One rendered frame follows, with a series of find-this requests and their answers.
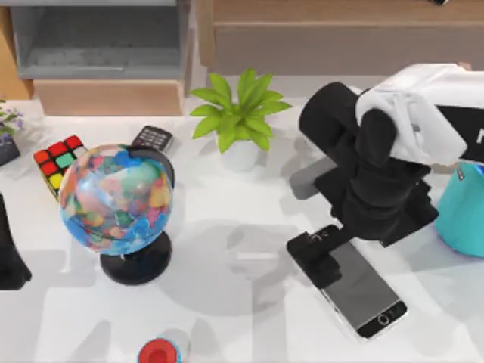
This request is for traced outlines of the purple flower in dark pot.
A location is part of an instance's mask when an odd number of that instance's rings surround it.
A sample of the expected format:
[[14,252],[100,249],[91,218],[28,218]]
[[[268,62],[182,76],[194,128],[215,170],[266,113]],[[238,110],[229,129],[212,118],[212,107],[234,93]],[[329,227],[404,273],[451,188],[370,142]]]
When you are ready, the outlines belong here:
[[20,156],[14,135],[23,130],[23,114],[16,108],[5,106],[7,101],[0,98],[0,167]]

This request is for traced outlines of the colourful globe on black stand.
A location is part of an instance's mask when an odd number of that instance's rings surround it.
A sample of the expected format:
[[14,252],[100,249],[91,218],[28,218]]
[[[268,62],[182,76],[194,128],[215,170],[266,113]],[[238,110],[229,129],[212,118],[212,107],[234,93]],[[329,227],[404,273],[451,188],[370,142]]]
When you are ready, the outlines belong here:
[[174,191],[175,170],[164,153],[105,144],[67,168],[57,200],[66,229],[99,255],[106,276],[138,286],[158,278],[170,262],[165,228]]

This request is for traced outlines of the black smartphone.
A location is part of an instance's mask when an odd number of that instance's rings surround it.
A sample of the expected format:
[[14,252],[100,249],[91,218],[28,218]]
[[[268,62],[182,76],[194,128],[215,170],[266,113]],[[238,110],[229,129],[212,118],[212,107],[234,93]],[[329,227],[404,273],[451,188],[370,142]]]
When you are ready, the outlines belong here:
[[408,313],[404,301],[351,240],[330,253],[340,267],[341,278],[327,287],[317,287],[317,278],[312,276],[302,258],[309,235],[304,232],[289,240],[287,252],[357,337],[371,340]]

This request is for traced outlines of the brown cupboard drawer front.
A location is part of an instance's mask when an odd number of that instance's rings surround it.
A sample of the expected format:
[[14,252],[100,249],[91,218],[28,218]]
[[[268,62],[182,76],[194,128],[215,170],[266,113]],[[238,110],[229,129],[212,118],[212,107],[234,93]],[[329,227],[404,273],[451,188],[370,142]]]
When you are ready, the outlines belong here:
[[228,28],[215,69],[285,76],[383,76],[410,64],[468,63],[484,70],[484,28]]

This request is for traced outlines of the pale wooden drawer front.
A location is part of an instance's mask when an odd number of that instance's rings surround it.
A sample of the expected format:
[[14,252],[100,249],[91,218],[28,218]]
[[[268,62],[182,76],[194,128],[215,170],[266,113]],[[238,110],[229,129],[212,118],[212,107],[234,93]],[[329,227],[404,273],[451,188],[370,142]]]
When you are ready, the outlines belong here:
[[181,116],[185,83],[159,79],[36,79],[48,116]]

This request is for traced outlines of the black calculator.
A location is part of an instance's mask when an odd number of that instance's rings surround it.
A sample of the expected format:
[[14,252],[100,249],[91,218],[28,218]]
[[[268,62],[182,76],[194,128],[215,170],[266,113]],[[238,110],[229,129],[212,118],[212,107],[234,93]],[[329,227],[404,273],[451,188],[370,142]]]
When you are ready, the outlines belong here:
[[131,146],[150,147],[160,153],[165,153],[173,140],[174,136],[171,132],[160,127],[146,125],[134,137]]

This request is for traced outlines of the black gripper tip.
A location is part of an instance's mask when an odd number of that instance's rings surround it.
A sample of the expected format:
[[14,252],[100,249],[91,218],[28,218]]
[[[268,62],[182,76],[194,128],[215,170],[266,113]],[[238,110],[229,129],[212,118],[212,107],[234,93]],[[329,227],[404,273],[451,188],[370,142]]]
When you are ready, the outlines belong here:
[[14,243],[0,193],[0,290],[20,290],[31,278],[32,273]]

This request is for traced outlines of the green plant in white pot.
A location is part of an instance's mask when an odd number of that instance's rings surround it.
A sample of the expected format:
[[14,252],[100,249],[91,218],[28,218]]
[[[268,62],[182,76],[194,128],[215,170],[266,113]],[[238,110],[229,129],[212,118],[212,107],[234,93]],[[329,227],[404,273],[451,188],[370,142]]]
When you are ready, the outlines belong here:
[[271,73],[259,76],[249,67],[239,76],[236,89],[224,76],[212,72],[209,87],[189,91],[203,101],[190,112],[200,118],[192,138],[215,134],[222,163],[232,171],[244,172],[256,165],[274,136],[266,117],[292,107],[280,92],[269,88],[272,80]]

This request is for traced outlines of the wooden cupboard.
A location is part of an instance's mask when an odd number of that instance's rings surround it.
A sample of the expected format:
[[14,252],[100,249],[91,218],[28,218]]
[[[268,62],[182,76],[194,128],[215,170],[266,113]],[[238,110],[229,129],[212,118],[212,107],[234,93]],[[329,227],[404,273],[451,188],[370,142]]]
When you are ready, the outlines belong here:
[[228,28],[484,28],[484,0],[194,0],[200,63]]

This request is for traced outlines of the wooden cupboard side panel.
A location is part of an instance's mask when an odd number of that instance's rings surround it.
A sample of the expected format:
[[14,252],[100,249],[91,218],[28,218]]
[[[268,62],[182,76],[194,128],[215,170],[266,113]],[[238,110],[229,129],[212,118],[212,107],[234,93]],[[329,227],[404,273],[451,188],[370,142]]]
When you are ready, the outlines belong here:
[[0,6],[0,98],[30,100],[33,93],[33,81],[18,74],[10,10]]

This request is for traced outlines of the teal cup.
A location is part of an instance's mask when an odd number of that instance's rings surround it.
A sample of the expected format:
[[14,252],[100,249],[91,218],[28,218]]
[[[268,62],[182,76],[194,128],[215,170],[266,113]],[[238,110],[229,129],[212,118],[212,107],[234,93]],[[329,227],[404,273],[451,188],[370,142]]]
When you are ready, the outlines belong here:
[[484,259],[484,166],[460,163],[437,209],[441,239],[459,253]]

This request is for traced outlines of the multicoloured puzzle cube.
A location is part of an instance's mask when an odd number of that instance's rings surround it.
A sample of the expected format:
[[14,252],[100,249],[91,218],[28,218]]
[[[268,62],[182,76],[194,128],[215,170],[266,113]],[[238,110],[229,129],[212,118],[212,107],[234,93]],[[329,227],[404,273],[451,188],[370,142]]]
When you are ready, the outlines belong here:
[[66,171],[87,150],[77,135],[71,135],[33,154],[43,181],[55,200],[58,200],[61,182]]

